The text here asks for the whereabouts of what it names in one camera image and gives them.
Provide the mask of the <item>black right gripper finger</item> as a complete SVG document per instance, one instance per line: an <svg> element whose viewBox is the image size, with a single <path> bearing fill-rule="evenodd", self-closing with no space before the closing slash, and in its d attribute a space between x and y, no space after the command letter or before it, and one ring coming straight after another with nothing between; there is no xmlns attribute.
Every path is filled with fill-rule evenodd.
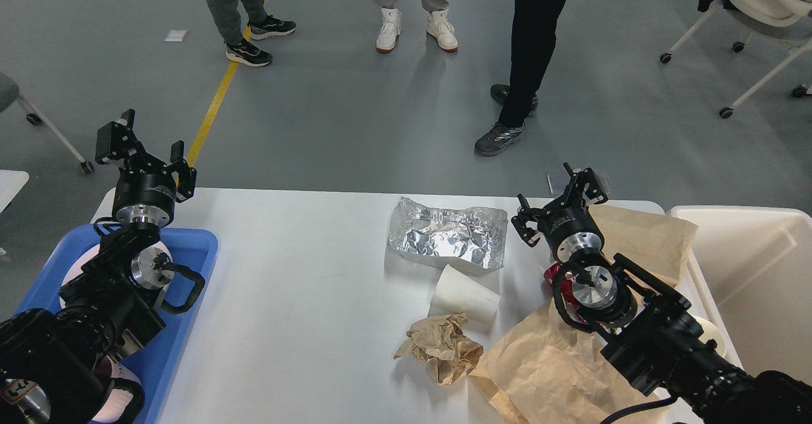
<svg viewBox="0 0 812 424"><path fill-rule="evenodd" d="M603 183L592 168L576 170L568 162L563 162L563 167L570 179L562 195L550 203L551 212L564 209L585 211L588 206L605 204L608 201Z"/></svg>
<svg viewBox="0 0 812 424"><path fill-rule="evenodd" d="M511 219L511 224L513 224L520 239L528 247L533 248L539 244L540 240L546 240L545 233L539 228L540 219L546 214L546 207L531 207L528 199L522 194L518 194L517 199L520 206L517 214Z"/></svg>

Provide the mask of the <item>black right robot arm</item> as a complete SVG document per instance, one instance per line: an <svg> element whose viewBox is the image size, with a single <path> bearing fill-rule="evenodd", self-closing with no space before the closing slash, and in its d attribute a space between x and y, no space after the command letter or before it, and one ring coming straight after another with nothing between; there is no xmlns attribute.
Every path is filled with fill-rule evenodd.
<svg viewBox="0 0 812 424"><path fill-rule="evenodd" d="M552 300L565 324L604 341L603 357L643 395L664 388L668 398L612 413L624 416L685 401L705 423L809 423L810 386L783 372L757 376L726 361L714 340L702 342L687 297L617 253L603 254L605 239L589 212L607 201L591 168L565 163L569 182L541 208L519 195L511 219L530 247L545 239L559 267Z"/></svg>

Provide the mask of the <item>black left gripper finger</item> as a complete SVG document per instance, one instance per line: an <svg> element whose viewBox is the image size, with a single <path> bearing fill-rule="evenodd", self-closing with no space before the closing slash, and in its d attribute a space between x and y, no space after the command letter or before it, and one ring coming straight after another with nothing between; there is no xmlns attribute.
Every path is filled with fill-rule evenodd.
<svg viewBox="0 0 812 424"><path fill-rule="evenodd" d="M119 173L148 173L150 161L133 131L134 109L128 109L119 120L98 129L95 162L101 166L115 166Z"/></svg>
<svg viewBox="0 0 812 424"><path fill-rule="evenodd" d="M172 144L170 164L166 166L166 171L172 175L176 173L176 190L174 200L183 203L192 198L195 192L195 181L197 181L197 170L189 166L185 159L185 142L179 140Z"/></svg>

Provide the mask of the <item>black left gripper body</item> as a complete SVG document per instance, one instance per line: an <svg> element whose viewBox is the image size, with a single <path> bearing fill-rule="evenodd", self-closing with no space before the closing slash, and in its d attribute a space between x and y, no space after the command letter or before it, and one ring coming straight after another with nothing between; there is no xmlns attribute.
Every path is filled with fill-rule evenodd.
<svg viewBox="0 0 812 424"><path fill-rule="evenodd" d="M112 216L121 224L146 222L160 228L174 220L177 186L168 173L136 173L120 169Z"/></svg>

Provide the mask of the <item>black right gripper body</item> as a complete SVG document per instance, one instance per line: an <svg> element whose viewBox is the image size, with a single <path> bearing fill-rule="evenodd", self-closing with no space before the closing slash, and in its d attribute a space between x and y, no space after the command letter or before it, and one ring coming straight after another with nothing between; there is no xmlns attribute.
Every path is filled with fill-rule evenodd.
<svg viewBox="0 0 812 424"><path fill-rule="evenodd" d="M586 206L548 204L540 210L537 230L546 239L554 259L562 264L581 250L588 254L603 250L603 234Z"/></svg>

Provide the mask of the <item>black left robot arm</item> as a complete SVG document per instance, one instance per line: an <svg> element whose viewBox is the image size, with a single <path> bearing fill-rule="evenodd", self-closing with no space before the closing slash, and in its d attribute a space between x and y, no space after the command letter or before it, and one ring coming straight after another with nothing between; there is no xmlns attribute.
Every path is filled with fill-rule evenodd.
<svg viewBox="0 0 812 424"><path fill-rule="evenodd" d="M59 289L58 312L32 308L2 323L2 422L88 423L116 392L130 399L118 417L133 423L146 397L138 381L101 371L145 348L164 328L159 316L189 311L205 277L157 248L176 203L192 198L197 172L175 142L169 162L134 135L134 110L98 130L96 162L119 169L98 253Z"/></svg>

